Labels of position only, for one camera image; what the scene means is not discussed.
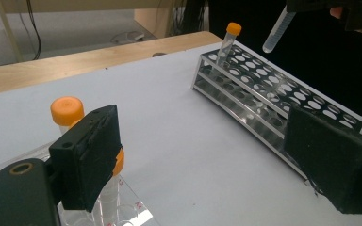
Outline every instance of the floor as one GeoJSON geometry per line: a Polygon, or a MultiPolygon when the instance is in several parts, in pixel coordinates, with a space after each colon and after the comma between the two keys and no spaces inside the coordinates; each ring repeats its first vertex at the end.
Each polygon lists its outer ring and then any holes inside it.
{"type": "MultiPolygon", "coordinates": [[[[40,58],[63,56],[129,43],[125,34],[143,34],[155,39],[134,21],[133,10],[35,13],[41,37],[40,58]]],[[[28,14],[9,14],[8,20],[25,60],[37,51],[38,40],[28,14]]],[[[15,63],[5,28],[0,19],[0,65],[15,63]]]]}

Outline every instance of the orange cap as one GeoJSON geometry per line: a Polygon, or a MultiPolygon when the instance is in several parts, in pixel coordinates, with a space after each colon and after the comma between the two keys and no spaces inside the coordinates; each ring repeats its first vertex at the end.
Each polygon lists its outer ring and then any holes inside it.
{"type": "Polygon", "coordinates": [[[227,26],[227,32],[230,33],[231,35],[238,36],[240,34],[241,30],[242,30],[242,27],[239,24],[234,23],[234,22],[231,22],[227,26]]]}
{"type": "Polygon", "coordinates": [[[69,126],[84,117],[84,107],[78,98],[65,96],[51,104],[51,113],[56,124],[69,126]]]}
{"type": "Polygon", "coordinates": [[[124,166],[124,150],[123,148],[120,149],[119,154],[117,154],[117,162],[116,162],[116,167],[114,167],[113,169],[113,176],[116,176],[117,174],[120,173],[120,171],[122,171],[123,166],[124,166]]]}

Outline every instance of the clear plastic container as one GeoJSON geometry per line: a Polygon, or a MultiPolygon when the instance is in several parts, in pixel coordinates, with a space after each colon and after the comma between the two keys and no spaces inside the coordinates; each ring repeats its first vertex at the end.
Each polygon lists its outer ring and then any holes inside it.
{"type": "Polygon", "coordinates": [[[220,47],[219,53],[217,54],[216,64],[222,66],[224,61],[228,58],[228,54],[231,50],[232,45],[234,44],[235,39],[239,35],[242,27],[231,22],[227,26],[227,33],[225,34],[224,39],[222,40],[222,47],[220,47]]]}

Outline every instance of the test tube rack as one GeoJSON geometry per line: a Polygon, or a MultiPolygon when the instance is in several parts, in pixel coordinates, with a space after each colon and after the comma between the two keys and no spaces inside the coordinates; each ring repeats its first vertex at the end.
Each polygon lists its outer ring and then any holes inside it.
{"type": "Polygon", "coordinates": [[[192,89],[229,113],[305,179],[283,149],[292,103],[361,130],[362,121],[257,53],[233,45],[223,65],[217,65],[218,51],[200,55],[192,89]]]}

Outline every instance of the white tabletop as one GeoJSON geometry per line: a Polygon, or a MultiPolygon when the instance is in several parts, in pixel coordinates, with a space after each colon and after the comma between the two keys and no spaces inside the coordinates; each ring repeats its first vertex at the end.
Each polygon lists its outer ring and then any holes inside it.
{"type": "Polygon", "coordinates": [[[163,226],[362,226],[362,216],[340,214],[243,126],[190,89],[199,55],[219,46],[0,93],[0,163],[58,138],[49,106],[72,95],[86,113],[118,106],[122,176],[163,226]]]}

